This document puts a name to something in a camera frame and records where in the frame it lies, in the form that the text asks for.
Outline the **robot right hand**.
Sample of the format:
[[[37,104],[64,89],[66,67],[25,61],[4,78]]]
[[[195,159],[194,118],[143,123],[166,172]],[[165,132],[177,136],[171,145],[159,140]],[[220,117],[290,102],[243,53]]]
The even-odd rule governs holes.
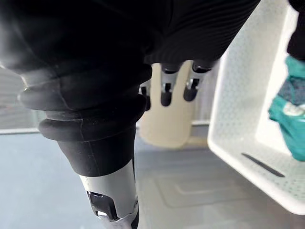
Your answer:
[[[108,229],[135,229],[140,85],[155,62],[217,61],[256,0],[3,0],[0,64],[20,102],[44,111],[39,131],[77,173]]]

